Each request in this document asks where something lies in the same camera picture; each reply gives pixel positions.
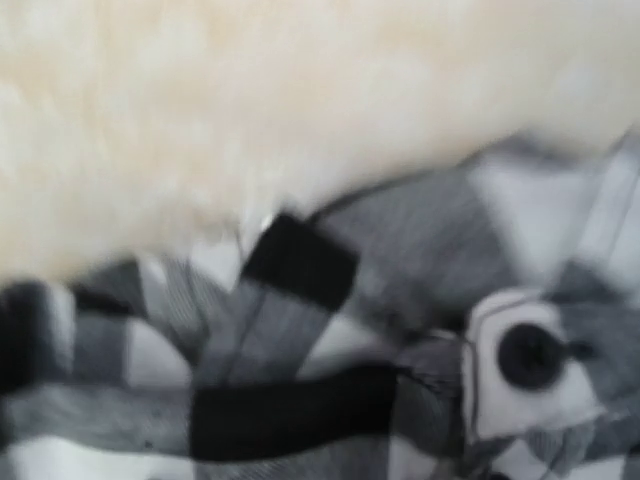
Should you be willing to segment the black white plaid shirt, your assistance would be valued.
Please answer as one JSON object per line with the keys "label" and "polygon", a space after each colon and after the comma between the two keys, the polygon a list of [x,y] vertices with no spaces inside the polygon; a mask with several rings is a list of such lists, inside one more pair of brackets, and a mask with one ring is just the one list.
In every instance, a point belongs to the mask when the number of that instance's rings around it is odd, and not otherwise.
{"label": "black white plaid shirt", "polygon": [[637,478],[638,135],[8,284],[1,475]]}

